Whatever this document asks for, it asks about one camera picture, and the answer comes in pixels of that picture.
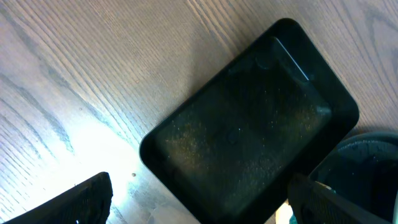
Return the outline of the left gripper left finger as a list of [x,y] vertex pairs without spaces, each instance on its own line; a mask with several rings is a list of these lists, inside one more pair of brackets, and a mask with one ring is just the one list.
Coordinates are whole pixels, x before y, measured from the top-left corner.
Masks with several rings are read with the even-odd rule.
[[112,197],[109,174],[100,172],[5,224],[105,224]]

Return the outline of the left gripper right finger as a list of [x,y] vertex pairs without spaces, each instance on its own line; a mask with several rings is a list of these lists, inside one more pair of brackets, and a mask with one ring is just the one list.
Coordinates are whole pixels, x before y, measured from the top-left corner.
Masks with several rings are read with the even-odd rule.
[[292,177],[287,192],[297,223],[387,223],[302,174]]

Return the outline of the green yellow sponge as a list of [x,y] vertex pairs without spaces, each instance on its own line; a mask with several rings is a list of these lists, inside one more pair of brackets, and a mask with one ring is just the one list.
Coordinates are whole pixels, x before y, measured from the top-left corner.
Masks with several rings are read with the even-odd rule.
[[276,224],[297,224],[292,207],[288,200],[286,200],[275,212]]

